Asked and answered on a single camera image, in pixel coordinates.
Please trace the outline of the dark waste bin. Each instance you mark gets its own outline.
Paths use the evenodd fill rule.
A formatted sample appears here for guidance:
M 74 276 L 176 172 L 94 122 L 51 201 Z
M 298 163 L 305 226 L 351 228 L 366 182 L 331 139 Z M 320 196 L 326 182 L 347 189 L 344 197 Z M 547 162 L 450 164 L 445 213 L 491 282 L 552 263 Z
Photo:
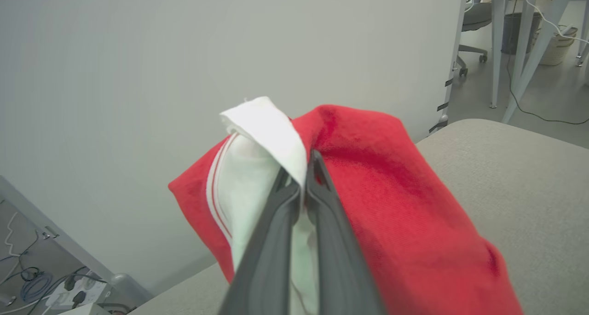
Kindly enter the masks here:
M 503 18 L 503 36 L 502 36 L 502 53 L 515 55 L 517 53 L 519 32 L 521 27 L 522 13 L 515 12 L 505 15 Z M 538 12 L 534 12 L 532 23 L 528 36 L 528 43 L 526 47 L 526 54 L 530 53 L 535 45 L 536 35 L 539 31 L 539 26 L 542 22 L 542 17 Z

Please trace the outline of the grey table frame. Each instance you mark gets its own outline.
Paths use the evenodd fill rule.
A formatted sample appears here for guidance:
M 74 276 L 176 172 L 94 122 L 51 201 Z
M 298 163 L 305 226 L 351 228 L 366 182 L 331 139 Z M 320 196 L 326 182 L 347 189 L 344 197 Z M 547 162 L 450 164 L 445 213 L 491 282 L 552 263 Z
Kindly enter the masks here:
M 522 20 L 518 39 L 517 54 L 512 73 L 511 86 L 514 90 L 510 90 L 510 100 L 507 109 L 502 118 L 502 123 L 510 122 L 513 113 L 518 108 L 518 102 L 522 99 L 526 89 L 532 79 L 532 76 L 538 68 L 545 49 L 547 48 L 551 37 L 558 29 L 558 22 L 570 0 L 552 0 L 551 5 L 547 11 L 543 11 L 543 22 L 536 44 L 529 54 L 525 53 L 528 43 L 528 36 L 531 27 L 534 12 L 539 11 L 536 7 L 536 0 L 525 0 L 522 7 Z M 492 4 L 492 92 L 491 92 L 491 108 L 498 106 L 499 94 L 499 74 L 501 72 L 501 47 L 503 35 L 503 18 L 505 16 L 506 4 L 508 0 L 491 0 Z

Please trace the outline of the beige woven basket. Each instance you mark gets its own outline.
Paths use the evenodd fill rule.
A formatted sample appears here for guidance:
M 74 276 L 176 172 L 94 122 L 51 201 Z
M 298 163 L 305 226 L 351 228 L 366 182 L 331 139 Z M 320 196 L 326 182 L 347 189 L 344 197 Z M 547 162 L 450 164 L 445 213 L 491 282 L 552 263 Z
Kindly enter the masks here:
M 559 28 L 565 36 L 576 38 L 578 28 L 573 26 L 559 25 Z M 557 31 L 551 37 L 547 48 L 545 49 L 539 65 L 557 66 L 562 63 L 568 53 L 570 47 L 575 42 L 574 39 L 564 38 L 560 36 Z

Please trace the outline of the white power strip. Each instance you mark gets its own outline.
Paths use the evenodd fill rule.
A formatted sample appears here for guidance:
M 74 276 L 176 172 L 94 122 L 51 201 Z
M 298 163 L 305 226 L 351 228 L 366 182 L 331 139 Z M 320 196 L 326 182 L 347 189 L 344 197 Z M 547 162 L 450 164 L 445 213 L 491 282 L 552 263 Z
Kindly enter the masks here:
M 74 306 L 74 297 L 84 292 L 86 297 L 80 306 L 91 303 L 101 303 L 111 296 L 112 287 L 106 283 L 99 283 L 86 277 L 75 279 L 71 290 L 65 288 L 65 282 L 57 285 L 44 305 L 51 309 L 71 309 Z

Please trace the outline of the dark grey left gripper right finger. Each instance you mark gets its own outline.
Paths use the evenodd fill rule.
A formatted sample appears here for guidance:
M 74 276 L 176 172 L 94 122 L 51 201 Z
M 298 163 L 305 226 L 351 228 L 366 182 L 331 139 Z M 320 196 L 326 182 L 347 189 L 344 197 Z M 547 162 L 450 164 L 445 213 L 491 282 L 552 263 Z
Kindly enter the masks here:
M 318 246 L 318 315 L 386 315 L 326 164 L 311 151 L 306 205 Z

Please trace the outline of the grey office chair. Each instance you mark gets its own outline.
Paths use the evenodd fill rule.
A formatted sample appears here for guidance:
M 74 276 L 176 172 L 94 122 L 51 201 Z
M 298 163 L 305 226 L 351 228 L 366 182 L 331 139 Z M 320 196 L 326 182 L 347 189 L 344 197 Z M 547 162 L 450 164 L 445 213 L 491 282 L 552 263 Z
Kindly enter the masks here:
M 467 1 L 467 8 L 463 15 L 463 24 L 461 32 L 476 31 L 488 26 L 492 22 L 492 5 L 490 2 L 482 0 Z M 488 60 L 488 51 L 478 47 L 472 47 L 460 44 L 459 52 L 479 53 L 479 62 L 486 63 Z

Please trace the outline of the white partition panel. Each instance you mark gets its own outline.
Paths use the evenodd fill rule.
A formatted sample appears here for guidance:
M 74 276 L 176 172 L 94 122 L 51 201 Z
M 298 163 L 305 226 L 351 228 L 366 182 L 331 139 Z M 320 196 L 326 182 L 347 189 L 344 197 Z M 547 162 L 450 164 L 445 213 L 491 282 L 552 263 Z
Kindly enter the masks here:
M 0 175 L 154 295 L 209 252 L 168 184 L 267 96 L 438 121 L 463 0 L 0 0 Z

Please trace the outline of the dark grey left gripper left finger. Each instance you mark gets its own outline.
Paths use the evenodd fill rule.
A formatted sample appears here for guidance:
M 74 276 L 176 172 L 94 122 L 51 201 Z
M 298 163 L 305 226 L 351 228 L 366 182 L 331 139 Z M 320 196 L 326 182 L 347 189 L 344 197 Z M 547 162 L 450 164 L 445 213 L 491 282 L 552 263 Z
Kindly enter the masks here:
M 300 185 L 280 169 L 219 315 L 289 315 L 292 232 L 300 198 Z

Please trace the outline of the grey table leg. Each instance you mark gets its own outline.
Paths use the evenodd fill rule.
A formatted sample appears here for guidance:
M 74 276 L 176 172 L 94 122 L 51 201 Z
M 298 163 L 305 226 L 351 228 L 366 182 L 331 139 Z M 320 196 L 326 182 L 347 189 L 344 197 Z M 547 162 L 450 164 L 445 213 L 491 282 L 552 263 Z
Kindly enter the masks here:
M 587 57 L 589 57 L 589 0 L 585 0 L 585 9 L 583 11 L 583 23 L 579 34 L 580 43 L 576 58 L 576 66 L 581 67 Z

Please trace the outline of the red basketball jersey white sleeves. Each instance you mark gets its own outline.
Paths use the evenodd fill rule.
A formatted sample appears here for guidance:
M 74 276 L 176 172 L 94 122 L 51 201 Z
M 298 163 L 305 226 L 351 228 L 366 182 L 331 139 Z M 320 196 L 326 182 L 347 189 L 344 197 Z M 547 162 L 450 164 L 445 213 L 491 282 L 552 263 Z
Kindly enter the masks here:
M 306 205 L 320 152 L 386 315 L 523 315 L 501 253 L 474 227 L 397 118 L 320 105 L 289 118 L 268 97 L 220 114 L 228 136 L 169 184 L 229 284 L 284 168 L 301 187 L 289 315 L 318 315 L 318 246 Z

